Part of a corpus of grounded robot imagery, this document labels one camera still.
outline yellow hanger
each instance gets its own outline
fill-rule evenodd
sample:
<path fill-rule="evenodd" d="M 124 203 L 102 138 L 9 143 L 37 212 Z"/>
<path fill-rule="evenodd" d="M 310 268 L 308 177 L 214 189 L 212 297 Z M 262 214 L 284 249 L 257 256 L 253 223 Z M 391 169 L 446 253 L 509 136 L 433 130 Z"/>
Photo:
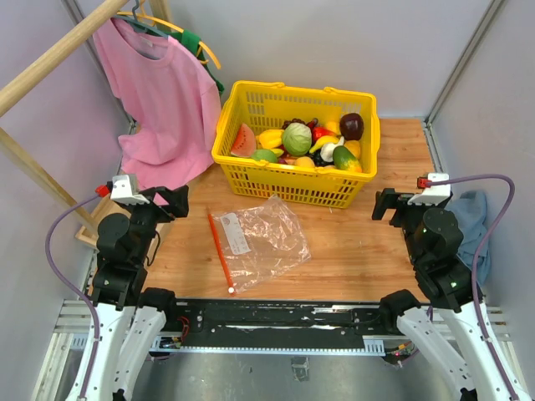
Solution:
<path fill-rule="evenodd" d="M 117 14 L 119 14 L 119 15 L 134 15 L 130 11 L 119 11 Z M 138 13 L 136 13 L 135 15 L 137 16 L 137 18 L 148 19 L 150 21 L 154 21 L 155 23 L 160 23 L 160 24 L 165 25 L 165 26 L 167 26 L 167 27 L 169 27 L 171 29 L 176 30 L 177 32 L 180 32 L 180 33 L 184 32 L 184 29 L 182 29 L 180 27 L 177 27 L 176 25 L 173 25 L 172 23 L 168 23 L 167 21 L 164 21 L 163 19 L 152 17 L 151 15 L 146 15 L 146 14 L 138 14 Z M 216 65 L 217 69 L 221 69 L 221 64 L 219 63 L 219 60 L 217 59 L 216 55 L 210 50 L 210 48 L 208 46 L 206 46 L 204 44 L 204 42 L 199 42 L 199 46 L 203 50 L 206 51 L 208 56 L 211 58 L 211 61 L 213 61 L 214 64 Z"/>

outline watermelon slice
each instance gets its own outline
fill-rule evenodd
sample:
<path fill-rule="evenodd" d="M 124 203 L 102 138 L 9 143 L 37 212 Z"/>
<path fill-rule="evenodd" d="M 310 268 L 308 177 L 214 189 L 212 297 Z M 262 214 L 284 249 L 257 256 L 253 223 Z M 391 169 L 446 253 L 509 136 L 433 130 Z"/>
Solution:
<path fill-rule="evenodd" d="M 254 132 L 242 124 L 237 131 L 236 140 L 231 148 L 231 155 L 237 157 L 251 157 L 257 149 L 257 140 L 254 137 Z"/>

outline wooden rod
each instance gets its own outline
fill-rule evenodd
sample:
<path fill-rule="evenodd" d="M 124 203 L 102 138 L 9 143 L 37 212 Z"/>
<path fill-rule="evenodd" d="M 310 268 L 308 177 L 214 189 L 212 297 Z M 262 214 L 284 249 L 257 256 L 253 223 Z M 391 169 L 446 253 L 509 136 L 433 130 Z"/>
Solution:
<path fill-rule="evenodd" d="M 0 91 L 0 117 L 41 82 L 94 31 L 113 17 L 128 0 L 104 0 L 90 15 L 63 36 Z"/>
<path fill-rule="evenodd" d="M 173 23 L 173 15 L 171 14 L 168 0 L 149 0 L 149 4 L 153 17 L 163 19 L 168 23 Z M 158 29 L 163 30 L 163 32 L 171 32 L 169 27 L 160 23 L 158 24 Z"/>
<path fill-rule="evenodd" d="M 0 150 L 37 185 L 51 195 L 55 201 L 65 207 L 76 205 L 78 202 L 61 187 L 58 182 L 47 173 L 35 159 L 23 149 L 6 131 L 0 128 Z M 96 234 L 97 224 L 93 217 L 80 207 L 75 211 L 76 217 L 84 226 Z"/>
<path fill-rule="evenodd" d="M 54 46 L 6 85 L 0 91 L 0 117 L 6 114 L 25 94 L 58 67 L 62 61 L 84 43 L 104 22 L 113 17 L 127 1 L 104 0 L 89 16 L 71 29 Z M 60 205 L 70 207 L 78 203 L 2 128 L 0 128 L 0 150 Z M 79 208 L 75 216 L 88 230 L 94 234 L 97 233 L 97 222 L 85 209 Z"/>

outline pink t-shirt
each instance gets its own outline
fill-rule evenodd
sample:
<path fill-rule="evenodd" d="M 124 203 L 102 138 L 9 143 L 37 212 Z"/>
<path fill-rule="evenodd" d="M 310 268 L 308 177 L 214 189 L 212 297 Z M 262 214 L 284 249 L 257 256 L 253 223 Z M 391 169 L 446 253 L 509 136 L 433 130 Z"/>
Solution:
<path fill-rule="evenodd" d="M 114 95 L 140 123 L 122 135 L 122 170 L 134 173 L 141 188 L 175 189 L 208 168 L 221 113 L 214 80 L 172 37 L 137 33 L 110 19 L 94 42 Z"/>

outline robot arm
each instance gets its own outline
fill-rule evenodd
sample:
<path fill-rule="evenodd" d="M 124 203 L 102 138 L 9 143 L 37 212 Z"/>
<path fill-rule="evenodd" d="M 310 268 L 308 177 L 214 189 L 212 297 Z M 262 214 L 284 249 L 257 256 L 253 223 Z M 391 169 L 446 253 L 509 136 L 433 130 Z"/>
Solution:
<path fill-rule="evenodd" d="M 427 180 L 448 180 L 448 176 L 429 174 Z M 382 322 L 389 331 L 402 332 L 413 341 L 425 358 L 441 371 L 454 399 L 509 401 L 513 398 L 479 328 L 475 302 L 481 305 L 490 341 L 497 345 L 481 291 L 478 287 L 474 299 L 471 272 L 456 257 L 463 235 L 453 213 L 444 210 L 450 198 L 448 185 L 427 188 L 417 195 L 385 189 L 376 195 L 372 219 L 381 220 L 386 209 L 395 209 L 390 224 L 403 230 L 418 286 L 450 328 L 464 358 L 434 330 L 420 304 L 407 290 L 381 299 Z M 515 389 L 515 399 L 531 400 L 502 350 L 498 346 L 495 349 Z"/>
<path fill-rule="evenodd" d="M 114 213 L 99 223 L 97 272 L 91 299 L 99 317 L 99 346 L 89 343 L 68 401 L 81 401 L 80 386 L 88 370 L 84 401 L 132 397 L 135 380 L 156 335 L 167 321 L 175 321 L 175 293 L 157 288 L 141 290 L 147 275 L 144 267 L 156 225 L 188 213 L 187 187 L 171 191 L 151 188 L 139 192 L 132 175 L 119 175 L 108 183 L 111 199 L 131 213 Z M 154 203 L 156 195 L 167 205 Z M 91 321 L 89 338 L 94 338 Z"/>

